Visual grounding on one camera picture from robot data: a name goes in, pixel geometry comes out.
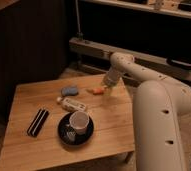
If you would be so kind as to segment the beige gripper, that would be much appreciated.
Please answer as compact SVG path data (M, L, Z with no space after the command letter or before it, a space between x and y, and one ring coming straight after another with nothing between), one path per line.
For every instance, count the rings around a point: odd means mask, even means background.
M103 84L107 87L114 87L120 80L120 73L114 69L110 68L103 78Z

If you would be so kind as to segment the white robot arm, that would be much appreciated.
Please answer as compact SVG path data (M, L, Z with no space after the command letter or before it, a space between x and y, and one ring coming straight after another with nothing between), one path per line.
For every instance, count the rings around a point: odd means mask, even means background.
M114 52L110 64L106 86L125 74L140 82L133 97L136 170L187 171L178 117L191 112L191 87L137 64L131 54Z

